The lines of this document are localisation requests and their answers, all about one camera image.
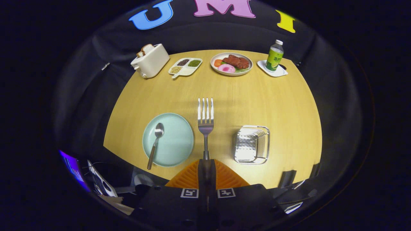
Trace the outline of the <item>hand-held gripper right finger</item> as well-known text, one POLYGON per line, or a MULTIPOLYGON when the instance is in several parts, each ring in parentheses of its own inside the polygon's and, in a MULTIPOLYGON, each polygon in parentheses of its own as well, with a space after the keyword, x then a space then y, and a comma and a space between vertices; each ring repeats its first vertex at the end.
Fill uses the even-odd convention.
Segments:
POLYGON ((212 161, 210 225, 214 230, 263 230, 286 218, 262 184, 248 184, 221 161, 212 161))

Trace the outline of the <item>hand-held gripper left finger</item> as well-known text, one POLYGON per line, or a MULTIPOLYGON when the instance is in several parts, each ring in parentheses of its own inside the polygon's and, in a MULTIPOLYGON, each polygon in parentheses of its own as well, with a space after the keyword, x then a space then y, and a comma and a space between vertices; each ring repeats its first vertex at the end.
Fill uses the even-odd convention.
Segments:
POLYGON ((207 160, 195 161, 166 185, 146 190, 133 217, 160 231, 206 231, 207 160))

